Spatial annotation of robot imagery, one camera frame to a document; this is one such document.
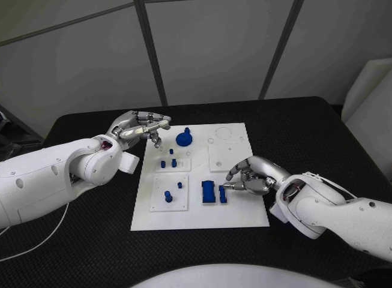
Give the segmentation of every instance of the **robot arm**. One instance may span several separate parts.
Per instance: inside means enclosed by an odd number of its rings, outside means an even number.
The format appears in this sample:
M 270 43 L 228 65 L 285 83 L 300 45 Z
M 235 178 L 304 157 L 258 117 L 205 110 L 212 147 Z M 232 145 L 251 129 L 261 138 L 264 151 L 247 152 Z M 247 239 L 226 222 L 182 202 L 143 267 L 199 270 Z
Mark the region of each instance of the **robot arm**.
M 167 116 L 130 111 L 117 118 L 105 135 L 2 162 L 0 228 L 46 215 L 85 191 L 104 185 L 117 170 L 133 173 L 140 159 L 124 150 L 149 138 L 159 147 L 157 129 L 169 129 L 169 122 Z
M 226 189 L 252 194 L 275 189 L 270 212 L 284 223 L 311 239 L 330 229 L 355 249 L 392 262 L 392 204 L 366 198 L 346 200 L 322 177 L 310 173 L 291 176 L 257 156 L 236 164 L 226 180 L 238 171 L 242 181 L 225 183 Z

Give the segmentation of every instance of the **black tabletop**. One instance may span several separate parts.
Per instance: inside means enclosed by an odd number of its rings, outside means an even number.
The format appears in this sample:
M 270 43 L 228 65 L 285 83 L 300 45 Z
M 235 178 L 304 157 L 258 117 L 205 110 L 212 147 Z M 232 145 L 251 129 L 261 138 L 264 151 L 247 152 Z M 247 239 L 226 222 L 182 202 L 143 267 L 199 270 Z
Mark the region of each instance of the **black tabletop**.
M 319 173 L 358 196 L 392 203 L 392 187 L 327 102 L 317 97 L 140 109 L 172 116 L 172 125 L 244 122 L 252 152 L 293 174 Z M 126 110 L 61 117 L 46 146 L 105 133 Z M 144 157 L 144 142 L 128 152 Z M 115 174 L 68 207 L 45 245 L 0 263 L 0 287 L 123 287 L 206 263 L 247 263 L 337 280 L 385 264 L 326 231 L 309 239 L 268 214 L 270 227 L 131 232 L 141 163 Z M 267 207 L 274 195 L 264 196 Z M 12 227 L 0 238 L 0 258 L 32 248 L 62 216 Z

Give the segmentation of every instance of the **white board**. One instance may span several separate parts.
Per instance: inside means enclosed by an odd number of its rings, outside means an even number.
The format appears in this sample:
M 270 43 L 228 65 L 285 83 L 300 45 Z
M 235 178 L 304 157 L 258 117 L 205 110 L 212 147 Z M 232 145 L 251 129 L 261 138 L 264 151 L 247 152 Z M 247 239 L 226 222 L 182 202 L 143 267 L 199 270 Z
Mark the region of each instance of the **white board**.
M 180 147 L 176 144 L 176 135 L 185 131 L 185 127 L 189 127 L 193 142 L 187 147 Z M 154 149 L 151 141 L 147 141 L 146 144 L 131 231 L 268 227 L 270 222 L 262 197 L 247 191 L 226 190 L 228 203 L 221 203 L 218 187 L 226 182 L 226 171 L 211 172 L 209 168 L 209 159 L 216 162 L 221 161 L 228 166 L 229 161 L 235 165 L 252 155 L 244 123 L 173 126 L 167 131 L 159 129 L 159 135 L 163 139 L 162 148 Z M 226 158 L 218 157 L 212 152 L 221 147 L 226 148 L 222 156 Z M 190 171 L 159 172 L 162 160 L 166 161 L 167 167 L 173 158 L 180 159 L 180 161 L 189 159 Z M 167 183 L 164 177 L 170 178 L 170 187 L 167 189 L 167 186 L 163 186 L 159 191 L 154 191 L 154 179 L 160 179 L 160 177 L 163 177 L 163 185 Z M 164 190 L 176 189 L 176 179 L 180 177 L 187 177 L 187 207 L 183 208 L 185 211 L 170 209 L 164 204 L 163 196 Z M 208 205 L 202 201 L 202 181 L 206 180 L 215 182 L 216 195 L 216 203 Z M 177 198 L 180 196 L 177 192 L 172 193 L 172 196 L 172 203 L 183 201 Z M 167 208 L 162 208 L 163 211 L 151 211 L 156 204 Z

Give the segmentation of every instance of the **blue block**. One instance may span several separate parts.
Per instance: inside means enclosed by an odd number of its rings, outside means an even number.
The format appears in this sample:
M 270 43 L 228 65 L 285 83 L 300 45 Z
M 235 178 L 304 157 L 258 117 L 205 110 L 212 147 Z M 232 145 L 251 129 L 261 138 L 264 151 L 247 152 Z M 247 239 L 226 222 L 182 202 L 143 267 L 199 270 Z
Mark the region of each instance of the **blue block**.
M 203 188 L 203 203 L 215 203 L 216 202 L 215 182 L 209 180 L 203 181 L 202 188 Z
M 219 194 L 221 194 L 221 203 L 228 203 L 226 190 L 224 186 L 219 186 Z
M 166 196 L 166 202 L 170 203 L 170 202 L 172 202 L 172 194 L 170 194 L 170 192 L 166 191 L 166 192 L 163 193 L 163 195 Z
M 176 144 L 182 147 L 186 147 L 192 144 L 193 137 L 189 133 L 189 127 L 185 128 L 185 132 L 176 136 Z

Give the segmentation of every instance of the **black table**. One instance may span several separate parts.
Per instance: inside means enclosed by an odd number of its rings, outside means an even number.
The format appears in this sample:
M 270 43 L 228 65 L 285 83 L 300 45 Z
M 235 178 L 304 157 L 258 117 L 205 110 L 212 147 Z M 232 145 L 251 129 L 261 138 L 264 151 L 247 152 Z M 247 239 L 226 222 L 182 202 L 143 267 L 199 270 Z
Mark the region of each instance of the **black table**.
M 392 187 L 327 102 L 317 98 L 245 101 L 141 109 L 172 116 L 172 125 L 245 122 L 255 155 L 288 172 L 311 171 L 358 196 L 392 203 Z M 127 110 L 61 117 L 52 146 L 105 133 Z M 144 142 L 130 153 L 141 159 Z M 141 163 L 69 205 L 45 245 L 0 263 L 0 286 L 121 287 L 185 266 L 248 263 L 337 280 L 385 264 L 358 252 L 333 232 L 309 239 L 270 215 L 271 227 L 130 232 Z M 270 207 L 274 195 L 264 196 Z M 58 224 L 64 208 L 10 229 L 0 258 L 32 248 Z

